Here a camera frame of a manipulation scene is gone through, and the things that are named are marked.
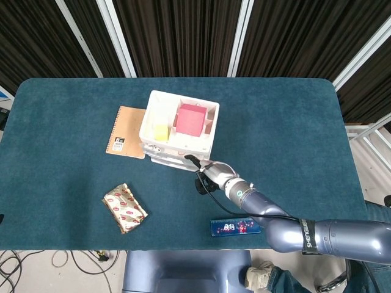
blue package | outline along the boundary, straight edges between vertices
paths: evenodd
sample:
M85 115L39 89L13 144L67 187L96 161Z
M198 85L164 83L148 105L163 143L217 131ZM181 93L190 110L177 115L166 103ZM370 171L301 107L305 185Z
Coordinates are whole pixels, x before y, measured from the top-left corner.
M261 227L252 218L211 220L210 228L212 237L261 233Z

snack wrapper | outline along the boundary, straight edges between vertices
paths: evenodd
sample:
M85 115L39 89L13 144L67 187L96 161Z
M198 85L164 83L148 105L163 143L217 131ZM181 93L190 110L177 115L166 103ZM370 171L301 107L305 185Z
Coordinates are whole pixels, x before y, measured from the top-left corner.
M102 201L116 219L122 234L140 225L148 216L125 183L108 192Z

red cube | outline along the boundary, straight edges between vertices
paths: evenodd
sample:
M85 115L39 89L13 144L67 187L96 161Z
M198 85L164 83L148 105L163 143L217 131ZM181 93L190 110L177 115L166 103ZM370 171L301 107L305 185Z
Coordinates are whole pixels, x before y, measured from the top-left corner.
M183 104L178 111L177 132L190 136L200 136L207 108Z

spiral notebook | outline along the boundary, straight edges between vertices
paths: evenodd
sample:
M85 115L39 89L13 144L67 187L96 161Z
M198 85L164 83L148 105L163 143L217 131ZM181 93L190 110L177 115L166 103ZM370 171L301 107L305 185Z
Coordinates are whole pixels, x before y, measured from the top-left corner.
M145 158L139 137L145 109L120 106L111 131L107 154Z

notebook spiral binding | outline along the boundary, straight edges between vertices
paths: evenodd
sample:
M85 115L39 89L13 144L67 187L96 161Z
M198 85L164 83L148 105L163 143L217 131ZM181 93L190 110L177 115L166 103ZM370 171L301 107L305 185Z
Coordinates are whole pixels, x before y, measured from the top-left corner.
M122 108L122 106L118 109L117 116L114 120L114 126L112 127L112 131L111 131L110 138L109 138L109 143L108 143L108 146L106 147L106 152L108 152L110 150L110 147L112 146L111 141L112 141L112 137L114 135L115 127L117 126L119 115L121 113L121 108Z

